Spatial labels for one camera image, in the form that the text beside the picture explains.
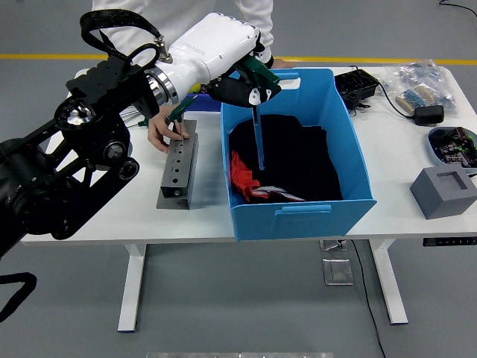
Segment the table leg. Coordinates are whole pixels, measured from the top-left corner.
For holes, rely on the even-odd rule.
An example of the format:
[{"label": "table leg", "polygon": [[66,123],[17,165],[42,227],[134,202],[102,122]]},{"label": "table leg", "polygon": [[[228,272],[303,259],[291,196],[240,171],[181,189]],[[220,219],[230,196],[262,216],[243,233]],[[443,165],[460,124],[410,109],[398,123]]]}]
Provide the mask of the table leg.
[{"label": "table leg", "polygon": [[388,248],[394,239],[371,239],[370,245],[374,256],[374,262],[381,282],[382,293],[385,296],[388,315],[392,324],[408,323],[402,304],[401,294],[394,277],[393,266],[389,259]]},{"label": "table leg", "polygon": [[139,293],[141,291],[146,244],[125,246],[130,256],[126,283],[124,284],[118,332],[134,332],[136,329],[136,317],[139,306]]}]

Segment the yellow floor line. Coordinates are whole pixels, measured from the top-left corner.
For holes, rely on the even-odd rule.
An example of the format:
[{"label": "yellow floor line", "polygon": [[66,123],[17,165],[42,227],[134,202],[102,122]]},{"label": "yellow floor line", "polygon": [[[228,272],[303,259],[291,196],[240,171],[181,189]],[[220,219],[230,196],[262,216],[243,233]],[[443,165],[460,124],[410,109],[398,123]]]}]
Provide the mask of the yellow floor line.
[{"label": "yellow floor line", "polygon": [[[0,60],[105,60],[105,54],[0,54]],[[286,61],[316,63],[405,63],[417,58],[382,58],[382,57],[307,57],[277,56]],[[477,60],[434,59],[438,65],[477,66]]]}]

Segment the plastic bag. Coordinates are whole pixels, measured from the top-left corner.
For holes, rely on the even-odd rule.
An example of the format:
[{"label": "plastic bag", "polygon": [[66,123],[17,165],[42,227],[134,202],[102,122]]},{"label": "plastic bag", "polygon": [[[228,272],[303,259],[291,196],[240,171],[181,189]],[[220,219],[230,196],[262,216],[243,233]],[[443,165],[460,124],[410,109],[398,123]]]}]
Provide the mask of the plastic bag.
[{"label": "plastic bag", "polygon": [[433,60],[386,66],[381,83],[389,97],[410,115],[417,107],[441,105],[446,115],[456,115],[457,105],[443,68]]}]

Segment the hand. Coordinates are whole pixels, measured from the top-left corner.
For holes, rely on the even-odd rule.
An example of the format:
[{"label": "hand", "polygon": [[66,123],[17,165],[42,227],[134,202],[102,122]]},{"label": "hand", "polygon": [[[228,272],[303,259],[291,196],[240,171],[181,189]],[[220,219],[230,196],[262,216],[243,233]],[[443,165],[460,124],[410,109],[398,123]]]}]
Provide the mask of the hand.
[{"label": "hand", "polygon": [[295,62],[284,61],[281,58],[274,58],[274,64],[272,69],[293,69],[295,67]]},{"label": "hand", "polygon": [[184,121],[182,121],[181,123],[174,121],[177,133],[169,129],[169,125],[171,124],[171,122],[169,121],[168,116],[169,114],[171,114],[172,110],[175,107],[177,107],[177,105],[163,105],[159,108],[159,113],[149,119],[148,140],[162,153],[167,153],[169,150],[169,144],[164,140],[164,137],[168,137],[171,140],[181,140],[182,137],[179,133],[182,128],[182,135],[184,139],[189,138],[189,134],[186,131],[186,124],[184,123]]}]

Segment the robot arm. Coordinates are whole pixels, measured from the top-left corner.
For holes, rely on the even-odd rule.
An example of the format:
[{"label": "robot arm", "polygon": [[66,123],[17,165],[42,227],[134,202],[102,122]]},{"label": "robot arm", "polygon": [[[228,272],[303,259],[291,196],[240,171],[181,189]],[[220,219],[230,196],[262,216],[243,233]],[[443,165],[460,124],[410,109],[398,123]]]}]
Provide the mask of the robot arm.
[{"label": "robot arm", "polygon": [[[67,83],[71,96],[50,122],[23,139],[0,143],[0,258],[26,233],[69,238],[135,177],[139,164],[129,157],[130,134],[119,115],[131,104],[151,118],[161,104],[184,99],[193,84],[214,81],[228,82],[227,87],[214,86],[216,98],[243,107],[256,105],[257,98],[251,101],[250,96],[254,89],[261,93],[259,101],[279,92],[278,78],[262,64],[257,68],[250,56],[258,30],[228,16],[209,14],[173,43],[169,53],[159,31],[135,13],[107,10],[104,17],[104,12],[93,11],[81,22],[83,38],[110,56]],[[153,32],[154,43],[126,56],[89,36],[95,28],[124,25]],[[147,66],[131,64],[134,56],[151,48],[155,55]],[[239,70],[241,79],[219,81],[228,78],[224,73],[231,68]],[[240,95],[230,95],[236,86]],[[58,131],[63,141],[46,154],[40,143]],[[61,168],[72,151],[77,159]],[[96,170],[104,173],[93,183]]]}]

